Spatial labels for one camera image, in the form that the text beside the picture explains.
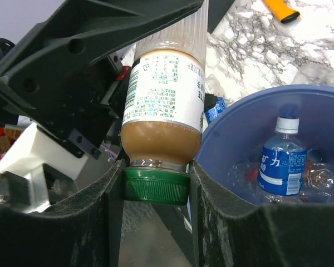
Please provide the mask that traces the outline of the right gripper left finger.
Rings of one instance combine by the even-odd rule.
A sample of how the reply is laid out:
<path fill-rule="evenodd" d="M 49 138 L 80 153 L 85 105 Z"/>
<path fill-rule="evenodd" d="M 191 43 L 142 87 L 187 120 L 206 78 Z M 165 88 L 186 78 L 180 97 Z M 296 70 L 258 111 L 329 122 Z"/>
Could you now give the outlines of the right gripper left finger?
<path fill-rule="evenodd" d="M 0 266 L 117 266 L 125 163 L 46 211 L 0 204 Z"/>

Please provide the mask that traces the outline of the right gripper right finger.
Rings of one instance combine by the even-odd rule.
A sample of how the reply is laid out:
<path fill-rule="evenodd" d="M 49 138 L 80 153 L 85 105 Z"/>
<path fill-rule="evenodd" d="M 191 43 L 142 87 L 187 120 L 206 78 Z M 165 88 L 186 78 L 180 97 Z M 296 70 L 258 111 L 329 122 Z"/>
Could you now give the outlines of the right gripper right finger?
<path fill-rule="evenodd" d="M 189 171 L 196 266 L 334 266 L 334 205 L 255 206 Z"/>

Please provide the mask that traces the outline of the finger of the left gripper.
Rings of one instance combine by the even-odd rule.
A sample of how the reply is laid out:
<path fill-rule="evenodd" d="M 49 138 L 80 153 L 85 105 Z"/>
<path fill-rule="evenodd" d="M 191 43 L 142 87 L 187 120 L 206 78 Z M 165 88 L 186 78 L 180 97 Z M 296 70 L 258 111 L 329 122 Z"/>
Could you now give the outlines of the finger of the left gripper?
<path fill-rule="evenodd" d="M 0 96 L 48 111 L 67 81 L 105 56 L 194 13 L 201 1 L 65 1 L 0 61 Z"/>

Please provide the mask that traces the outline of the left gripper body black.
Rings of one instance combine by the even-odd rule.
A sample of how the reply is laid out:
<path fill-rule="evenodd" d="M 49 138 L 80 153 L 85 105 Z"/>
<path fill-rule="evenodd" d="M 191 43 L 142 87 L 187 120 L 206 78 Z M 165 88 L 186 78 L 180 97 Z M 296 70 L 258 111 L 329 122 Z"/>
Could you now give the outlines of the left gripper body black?
<path fill-rule="evenodd" d="M 31 78 L 40 96 L 30 116 L 77 157 L 98 159 L 99 146 L 119 118 L 128 67 L 114 52 L 97 61 L 80 55 L 36 52 Z"/>

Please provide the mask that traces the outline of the brown coffee bottle green cap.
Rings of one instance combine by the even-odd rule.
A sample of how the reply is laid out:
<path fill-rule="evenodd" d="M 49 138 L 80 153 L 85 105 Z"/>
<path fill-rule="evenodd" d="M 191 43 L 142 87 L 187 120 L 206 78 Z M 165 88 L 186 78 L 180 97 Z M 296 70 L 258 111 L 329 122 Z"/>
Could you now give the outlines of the brown coffee bottle green cap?
<path fill-rule="evenodd" d="M 136 44 L 122 119 L 125 199 L 185 205 L 204 116 L 208 1 Z"/>

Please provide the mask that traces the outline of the blue label water bottle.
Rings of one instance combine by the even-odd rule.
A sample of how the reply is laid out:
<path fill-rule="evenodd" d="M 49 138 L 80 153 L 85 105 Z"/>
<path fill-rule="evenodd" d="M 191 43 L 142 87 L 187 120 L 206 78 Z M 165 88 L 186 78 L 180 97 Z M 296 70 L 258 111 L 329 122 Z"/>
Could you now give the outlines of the blue label water bottle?
<path fill-rule="evenodd" d="M 277 117 L 274 135 L 262 148 L 257 175 L 260 204 L 298 202 L 306 167 L 306 148 L 297 138 L 298 118 Z"/>

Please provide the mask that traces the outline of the large clear water bottle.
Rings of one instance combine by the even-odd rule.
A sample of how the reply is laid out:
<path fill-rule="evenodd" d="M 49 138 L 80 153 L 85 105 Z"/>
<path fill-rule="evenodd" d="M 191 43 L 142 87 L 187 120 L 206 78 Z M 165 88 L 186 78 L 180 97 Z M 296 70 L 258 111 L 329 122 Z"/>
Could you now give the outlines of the large clear water bottle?
<path fill-rule="evenodd" d="M 300 193 L 296 196 L 274 196 L 262 191 L 257 185 L 258 166 L 257 162 L 234 165 L 227 174 L 227 188 L 255 205 L 267 202 L 334 203 L 334 166 L 326 162 L 325 156 L 319 149 L 307 151 L 303 185 Z"/>

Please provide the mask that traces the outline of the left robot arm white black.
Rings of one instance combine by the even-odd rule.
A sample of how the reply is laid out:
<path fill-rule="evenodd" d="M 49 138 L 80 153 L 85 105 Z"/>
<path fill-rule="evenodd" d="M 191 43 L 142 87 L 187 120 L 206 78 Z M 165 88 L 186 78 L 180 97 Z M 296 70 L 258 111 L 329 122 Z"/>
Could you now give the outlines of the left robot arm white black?
<path fill-rule="evenodd" d="M 27 116 L 75 157 L 97 159 L 122 118 L 131 70 L 114 56 L 201 1 L 64 1 L 17 44 L 0 38 L 0 125 Z"/>

